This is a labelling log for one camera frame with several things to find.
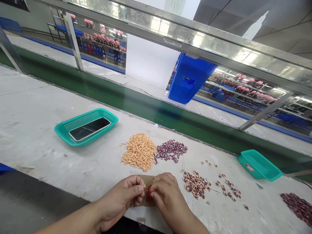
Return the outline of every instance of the cardboard piece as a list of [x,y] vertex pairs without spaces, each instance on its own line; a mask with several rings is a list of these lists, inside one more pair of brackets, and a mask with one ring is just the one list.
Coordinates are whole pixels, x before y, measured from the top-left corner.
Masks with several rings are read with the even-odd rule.
[[143,201],[140,203],[139,206],[156,206],[154,199],[150,199],[146,197],[147,188],[154,182],[155,176],[139,175],[139,177],[141,177],[145,183],[145,188],[144,188],[145,196],[143,197]]

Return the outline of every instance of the teal plastic basket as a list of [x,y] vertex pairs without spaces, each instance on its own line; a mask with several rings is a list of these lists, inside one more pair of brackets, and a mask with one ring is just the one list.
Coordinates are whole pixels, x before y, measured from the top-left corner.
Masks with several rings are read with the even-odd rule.
[[[78,128],[101,117],[108,119],[111,122],[111,125],[80,142],[74,141],[74,139],[69,135],[69,132],[74,128]],[[85,147],[105,133],[107,133],[109,130],[111,130],[117,122],[118,118],[115,115],[103,108],[98,108],[82,115],[76,116],[72,119],[66,120],[62,123],[59,123],[55,126],[54,131],[60,138],[63,139],[63,141],[65,141],[70,146]]]
[[238,161],[256,179],[267,179],[273,182],[283,175],[280,169],[254,149],[241,152]]

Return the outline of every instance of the smartphone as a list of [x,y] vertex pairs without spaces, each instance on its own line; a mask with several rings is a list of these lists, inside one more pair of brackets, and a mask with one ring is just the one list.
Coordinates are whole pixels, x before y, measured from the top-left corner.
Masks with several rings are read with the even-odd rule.
[[106,118],[101,117],[69,131],[69,135],[74,139],[74,141],[79,142],[96,134],[104,128],[107,128],[109,125],[111,125],[111,122]]

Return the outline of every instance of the white work table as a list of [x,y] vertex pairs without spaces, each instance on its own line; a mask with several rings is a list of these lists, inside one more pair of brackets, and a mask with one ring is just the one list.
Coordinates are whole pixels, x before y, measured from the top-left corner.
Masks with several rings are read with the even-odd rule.
[[[126,146],[120,145],[133,134],[148,134],[153,123],[7,67],[0,66],[0,74],[0,163],[88,201],[97,200],[129,175],[171,172],[190,209],[211,233],[311,233],[312,229],[289,210],[279,195],[295,192],[312,203],[311,189],[305,184],[287,177],[275,182],[255,180],[236,156],[162,128],[151,137],[155,145],[174,139],[184,143],[188,151],[177,164],[158,160],[157,165],[153,164],[144,173],[121,162]],[[107,109],[119,122],[91,145],[70,147],[54,132],[56,124],[95,108]],[[209,167],[205,160],[218,167]],[[225,174],[241,191],[242,199],[233,202],[222,193],[206,191],[205,200],[196,200],[184,189],[182,170],[190,173],[196,170],[218,191],[221,189],[215,186],[216,181],[225,185],[225,179],[219,179],[218,174]],[[155,207],[130,208],[125,216],[135,221],[145,220],[145,225],[171,233]]]

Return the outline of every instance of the green conveyor belt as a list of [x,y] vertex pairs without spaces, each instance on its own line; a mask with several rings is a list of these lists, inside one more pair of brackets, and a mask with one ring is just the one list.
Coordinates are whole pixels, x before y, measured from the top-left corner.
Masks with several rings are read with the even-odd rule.
[[[284,173],[312,168],[312,158],[257,138],[198,114],[183,110],[161,100],[124,86],[82,72],[20,47],[15,47],[29,74],[66,89],[94,98],[144,119],[197,138],[237,155],[255,149]],[[12,66],[0,50],[0,63]],[[312,182],[312,176],[304,176]]]

